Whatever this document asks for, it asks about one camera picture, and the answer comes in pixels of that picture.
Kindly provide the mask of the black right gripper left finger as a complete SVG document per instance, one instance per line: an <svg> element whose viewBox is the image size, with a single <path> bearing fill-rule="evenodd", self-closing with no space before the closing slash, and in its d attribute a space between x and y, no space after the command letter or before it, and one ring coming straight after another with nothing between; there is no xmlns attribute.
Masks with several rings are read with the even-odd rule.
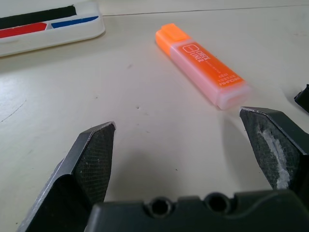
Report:
<svg viewBox="0 0 309 232"><path fill-rule="evenodd" d="M116 125L107 122L79 134L56 166L19 232L83 232L94 204L108 188Z"/></svg>

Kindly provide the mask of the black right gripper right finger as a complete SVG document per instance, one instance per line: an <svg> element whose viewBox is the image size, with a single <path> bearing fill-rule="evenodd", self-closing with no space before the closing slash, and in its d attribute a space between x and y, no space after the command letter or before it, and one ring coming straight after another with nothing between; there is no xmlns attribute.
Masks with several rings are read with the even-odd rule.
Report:
<svg viewBox="0 0 309 232"><path fill-rule="evenodd" d="M260 169L273 189L309 188L309 135L285 113L243 106L239 116Z"/></svg>

